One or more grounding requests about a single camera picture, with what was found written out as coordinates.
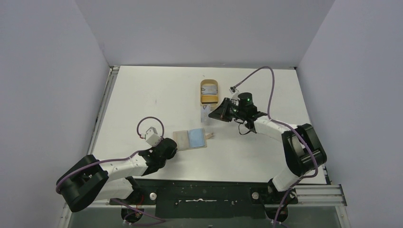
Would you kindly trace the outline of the white blue credit card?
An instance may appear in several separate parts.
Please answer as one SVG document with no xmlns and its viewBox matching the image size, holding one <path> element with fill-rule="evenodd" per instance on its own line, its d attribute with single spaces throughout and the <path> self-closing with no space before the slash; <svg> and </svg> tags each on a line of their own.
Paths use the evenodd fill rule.
<svg viewBox="0 0 403 228">
<path fill-rule="evenodd" d="M 208 114 L 211 112 L 211 106 L 210 105 L 202 105 L 201 106 L 201 123 L 206 124 L 208 122 Z"/>
</svg>

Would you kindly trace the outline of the beige card holder wallet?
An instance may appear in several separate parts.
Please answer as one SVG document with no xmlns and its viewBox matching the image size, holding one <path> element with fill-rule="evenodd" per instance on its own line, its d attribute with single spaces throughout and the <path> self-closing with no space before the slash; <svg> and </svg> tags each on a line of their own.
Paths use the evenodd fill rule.
<svg viewBox="0 0 403 228">
<path fill-rule="evenodd" d="M 207 140 L 213 137 L 214 133 L 206 133 L 204 128 L 173 132 L 173 140 L 177 143 L 178 151 L 205 148 Z"/>
</svg>

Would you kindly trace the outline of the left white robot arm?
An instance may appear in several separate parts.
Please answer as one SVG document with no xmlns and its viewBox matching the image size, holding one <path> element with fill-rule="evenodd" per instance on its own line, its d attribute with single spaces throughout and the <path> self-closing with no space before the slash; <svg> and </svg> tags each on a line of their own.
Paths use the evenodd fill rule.
<svg viewBox="0 0 403 228">
<path fill-rule="evenodd" d="M 126 158 L 100 161 L 87 155 L 57 181 L 56 192 L 63 196 L 72 212 L 79 212 L 100 199 L 108 182 L 155 173 L 176 152 L 177 143 L 164 138 L 155 147 L 136 151 Z"/>
</svg>

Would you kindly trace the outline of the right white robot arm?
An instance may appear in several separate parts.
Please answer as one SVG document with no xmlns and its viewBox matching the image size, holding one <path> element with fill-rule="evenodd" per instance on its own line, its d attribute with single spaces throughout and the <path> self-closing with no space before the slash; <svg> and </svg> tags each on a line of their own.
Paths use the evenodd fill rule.
<svg viewBox="0 0 403 228">
<path fill-rule="evenodd" d="M 286 167 L 269 181 L 268 199 L 281 202 L 286 190 L 310 171 L 318 170 L 327 161 L 327 155 L 313 126 L 286 124 L 270 119 L 254 105 L 252 94 L 238 94 L 237 99 L 224 98 L 222 103 L 208 115 L 209 118 L 231 122 L 237 121 L 250 132 L 266 135 L 282 143 Z"/>
</svg>

